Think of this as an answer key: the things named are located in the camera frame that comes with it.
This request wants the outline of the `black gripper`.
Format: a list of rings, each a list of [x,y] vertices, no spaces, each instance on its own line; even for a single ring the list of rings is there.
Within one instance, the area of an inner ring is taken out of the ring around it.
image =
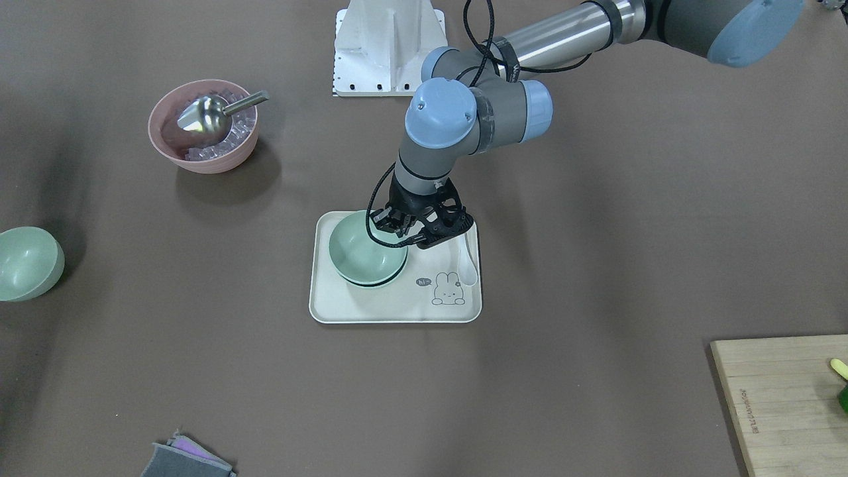
[[[370,238],[390,248],[432,248],[464,235],[473,225],[451,179],[433,194],[416,194],[392,176],[386,206],[370,211]]]

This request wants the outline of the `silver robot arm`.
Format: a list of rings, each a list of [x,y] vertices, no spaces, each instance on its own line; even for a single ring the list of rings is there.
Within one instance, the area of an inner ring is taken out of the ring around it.
[[[405,113],[405,136],[384,207],[367,205],[364,232],[388,248],[431,248],[474,220],[449,173],[458,158],[545,133],[553,99],[536,75],[569,72],[614,44],[655,40],[744,68],[790,33],[802,1],[584,1],[472,50],[434,49]]]

